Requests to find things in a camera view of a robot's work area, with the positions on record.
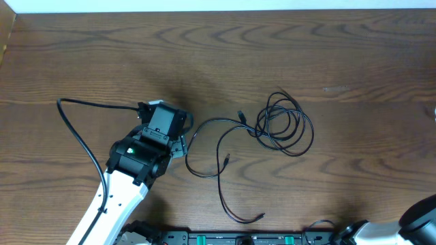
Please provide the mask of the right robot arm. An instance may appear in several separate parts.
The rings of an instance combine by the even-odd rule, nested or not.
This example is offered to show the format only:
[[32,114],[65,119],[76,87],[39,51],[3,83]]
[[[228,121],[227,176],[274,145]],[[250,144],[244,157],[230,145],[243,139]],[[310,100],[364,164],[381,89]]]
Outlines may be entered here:
[[331,238],[339,245],[435,245],[435,196],[410,207],[392,223],[361,220]]

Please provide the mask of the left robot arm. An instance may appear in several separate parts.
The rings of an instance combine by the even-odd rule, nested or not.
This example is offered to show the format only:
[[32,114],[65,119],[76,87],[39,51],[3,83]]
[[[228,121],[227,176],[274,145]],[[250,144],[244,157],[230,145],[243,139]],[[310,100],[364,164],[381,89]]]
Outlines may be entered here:
[[115,142],[98,169],[98,190],[69,244],[114,244],[123,225],[173,159],[187,155],[193,115],[163,101],[138,103],[141,123]]

